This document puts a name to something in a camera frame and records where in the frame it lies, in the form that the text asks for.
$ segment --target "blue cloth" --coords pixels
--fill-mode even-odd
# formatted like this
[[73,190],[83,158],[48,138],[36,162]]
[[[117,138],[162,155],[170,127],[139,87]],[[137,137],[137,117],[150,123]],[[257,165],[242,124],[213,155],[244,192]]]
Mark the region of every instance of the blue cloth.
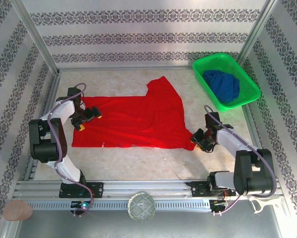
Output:
[[207,70],[203,78],[221,103],[230,103],[239,96],[239,80],[232,74]]

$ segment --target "pink object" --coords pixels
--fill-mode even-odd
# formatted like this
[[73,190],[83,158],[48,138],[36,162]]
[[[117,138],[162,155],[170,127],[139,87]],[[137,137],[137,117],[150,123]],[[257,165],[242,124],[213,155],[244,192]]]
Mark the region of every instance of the pink object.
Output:
[[4,217],[7,221],[21,221],[28,219],[33,214],[33,208],[24,201],[11,201],[4,210]]

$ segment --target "green basket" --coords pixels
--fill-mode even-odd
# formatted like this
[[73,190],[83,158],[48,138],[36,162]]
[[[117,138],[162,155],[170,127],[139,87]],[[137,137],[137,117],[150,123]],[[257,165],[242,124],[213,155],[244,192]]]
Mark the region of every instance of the green basket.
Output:
[[[261,91],[253,82],[253,80],[228,54],[219,53],[201,59],[197,59],[193,63],[192,68],[196,73],[198,82],[206,91],[209,98],[212,100],[213,104],[221,112],[253,102],[261,96]],[[225,73],[233,74],[235,78],[239,79],[239,97],[230,103],[220,103],[202,77],[204,71],[207,70],[220,70]]]

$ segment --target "floor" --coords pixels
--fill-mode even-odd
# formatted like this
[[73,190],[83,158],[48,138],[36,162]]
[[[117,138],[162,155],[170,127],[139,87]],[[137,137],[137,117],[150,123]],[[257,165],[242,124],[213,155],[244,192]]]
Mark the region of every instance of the floor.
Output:
[[[191,133],[205,127],[204,105],[215,107],[196,81],[193,70],[84,71],[63,72],[57,97],[79,82],[87,84],[85,96],[144,96],[146,84],[165,76],[182,98],[186,128]],[[223,123],[231,124],[251,142],[242,108],[221,112]],[[195,148],[72,148],[73,127],[64,125],[68,156],[89,180],[203,179],[211,171],[233,171],[234,157],[222,146],[211,154]],[[54,170],[39,162],[34,180],[60,180]]]

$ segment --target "red cloth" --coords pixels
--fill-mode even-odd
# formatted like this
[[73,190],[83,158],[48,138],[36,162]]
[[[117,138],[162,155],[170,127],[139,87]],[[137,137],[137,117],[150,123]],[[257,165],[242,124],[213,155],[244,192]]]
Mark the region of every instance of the red cloth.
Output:
[[185,128],[180,96],[165,77],[147,84],[146,96],[85,97],[102,118],[74,130],[73,147],[159,147],[193,150],[192,134]]

